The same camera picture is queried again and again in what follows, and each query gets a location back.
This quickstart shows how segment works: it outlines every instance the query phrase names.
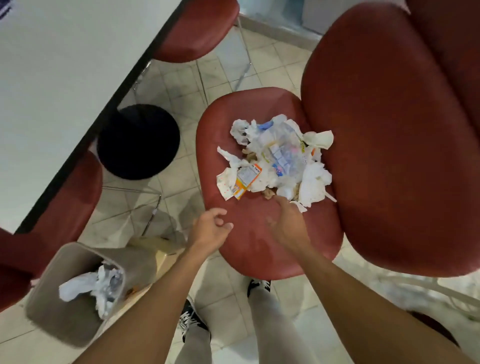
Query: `hand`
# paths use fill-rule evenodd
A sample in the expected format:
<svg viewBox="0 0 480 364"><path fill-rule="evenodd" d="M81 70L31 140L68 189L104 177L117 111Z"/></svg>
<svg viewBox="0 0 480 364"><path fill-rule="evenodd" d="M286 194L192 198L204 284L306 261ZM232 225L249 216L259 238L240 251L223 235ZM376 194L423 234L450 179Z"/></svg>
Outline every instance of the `hand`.
<svg viewBox="0 0 480 364"><path fill-rule="evenodd" d="M278 221L270 216L267 217L267 223L275 240L292 253L311 247L307 226L299 208L282 196L276 195L273 198L281 207Z"/></svg>
<svg viewBox="0 0 480 364"><path fill-rule="evenodd" d="M226 213L224 208L211 208L195 219L188 237L189 248L207 259L221 247L233 229L231 222L224 223L219 217Z"/></svg>

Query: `used tissue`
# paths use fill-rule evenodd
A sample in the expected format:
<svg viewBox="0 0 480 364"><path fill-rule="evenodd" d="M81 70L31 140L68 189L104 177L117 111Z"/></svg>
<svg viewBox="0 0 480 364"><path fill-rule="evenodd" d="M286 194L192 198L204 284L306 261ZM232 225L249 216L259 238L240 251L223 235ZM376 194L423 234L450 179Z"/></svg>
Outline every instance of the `used tissue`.
<svg viewBox="0 0 480 364"><path fill-rule="evenodd" d="M97 272L81 274L59 286L59 297L68 302L81 293L90 292L96 299L98 316L104 320L109 315L113 303L120 297L123 273L116 267L102 262Z"/></svg>
<svg viewBox="0 0 480 364"><path fill-rule="evenodd" d="M263 124L235 120L230 134L246 146L243 152L249 161L217 148L230 164L217 176L225 200L233 196L240 199L245 190L276 188L273 193L296 204L301 212L325 197L336 202L325 190L332 183L332 175L320 162L320 149L328 149L333 143L332 131L303 134L292 119L277 115Z"/></svg>

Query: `gray pants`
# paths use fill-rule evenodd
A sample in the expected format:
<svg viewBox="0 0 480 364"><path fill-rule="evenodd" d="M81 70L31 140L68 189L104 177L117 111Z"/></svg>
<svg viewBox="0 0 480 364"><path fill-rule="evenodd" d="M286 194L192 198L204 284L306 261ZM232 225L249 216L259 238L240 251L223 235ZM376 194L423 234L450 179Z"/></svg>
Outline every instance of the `gray pants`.
<svg viewBox="0 0 480 364"><path fill-rule="evenodd" d="M275 296L253 289L248 298L257 336L260 364L317 364L290 319L285 317ZM185 345L175 364L211 364L210 333L198 327L188 330Z"/></svg>

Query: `forearm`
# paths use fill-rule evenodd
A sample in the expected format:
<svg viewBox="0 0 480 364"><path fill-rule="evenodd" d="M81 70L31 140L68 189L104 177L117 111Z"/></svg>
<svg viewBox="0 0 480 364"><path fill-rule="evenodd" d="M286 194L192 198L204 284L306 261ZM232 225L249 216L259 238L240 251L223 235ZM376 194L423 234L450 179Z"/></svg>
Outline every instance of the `forearm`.
<svg viewBox="0 0 480 364"><path fill-rule="evenodd" d="M473 363L442 335L313 248L295 255L356 364Z"/></svg>
<svg viewBox="0 0 480 364"><path fill-rule="evenodd" d="M164 363L185 299L203 261L202 254L186 250L75 364Z"/></svg>

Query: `white table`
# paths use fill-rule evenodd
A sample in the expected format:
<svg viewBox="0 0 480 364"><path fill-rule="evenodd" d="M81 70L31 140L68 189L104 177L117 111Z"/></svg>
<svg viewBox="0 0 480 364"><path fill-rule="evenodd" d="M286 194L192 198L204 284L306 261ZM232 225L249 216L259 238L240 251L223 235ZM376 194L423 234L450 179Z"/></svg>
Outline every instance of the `white table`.
<svg viewBox="0 0 480 364"><path fill-rule="evenodd" d="M17 230L180 3L14 3L0 21L0 228Z"/></svg>

